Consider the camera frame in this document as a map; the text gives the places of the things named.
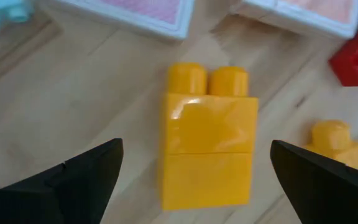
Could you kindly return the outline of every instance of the wood grain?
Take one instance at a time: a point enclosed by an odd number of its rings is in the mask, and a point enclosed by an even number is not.
[[[60,33],[41,10],[25,24],[9,24],[0,30],[0,78],[21,60]]]
[[[179,45],[42,9],[64,32],[0,77],[0,187],[123,138],[124,161],[102,223],[283,222],[274,218],[280,212],[264,219],[284,200],[269,159],[272,140],[302,145],[317,119],[331,118],[347,121],[358,135],[358,88],[343,88],[326,63],[340,42],[227,16],[220,0],[196,2],[190,36]],[[260,108],[247,206],[160,209],[158,121],[165,71],[177,61],[210,70],[237,65],[250,73],[250,94]]]

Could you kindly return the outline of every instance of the wooden floor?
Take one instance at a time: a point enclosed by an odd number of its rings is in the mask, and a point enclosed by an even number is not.
[[[227,16],[221,2],[197,1],[182,44],[44,6],[63,34],[0,78],[0,187],[123,138],[124,162],[103,223],[299,223],[272,169],[270,143],[302,145],[318,119],[343,119],[358,138],[358,88],[341,87],[327,66],[339,41]],[[160,100],[165,71],[177,61],[210,69],[237,65],[250,73],[250,94],[260,108],[248,206],[160,209]]]

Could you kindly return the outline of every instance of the yellow building block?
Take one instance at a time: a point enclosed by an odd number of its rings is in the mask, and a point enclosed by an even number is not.
[[[343,121],[320,121],[311,130],[312,143],[306,149],[358,169],[358,142],[351,139],[350,127]]]
[[[216,70],[209,85],[207,77],[195,63],[168,74],[158,168],[164,210],[249,201],[258,101],[247,97],[241,68]]]

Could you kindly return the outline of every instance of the teal building block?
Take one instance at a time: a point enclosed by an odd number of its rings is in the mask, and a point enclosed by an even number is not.
[[[3,21],[27,22],[33,12],[27,0],[0,0],[0,27]]]

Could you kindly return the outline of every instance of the plastic container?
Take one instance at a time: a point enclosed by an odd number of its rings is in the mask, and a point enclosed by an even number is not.
[[[311,36],[354,37],[358,0],[232,0],[231,12]]]
[[[151,31],[169,39],[187,37],[194,0],[51,0],[103,20]]]

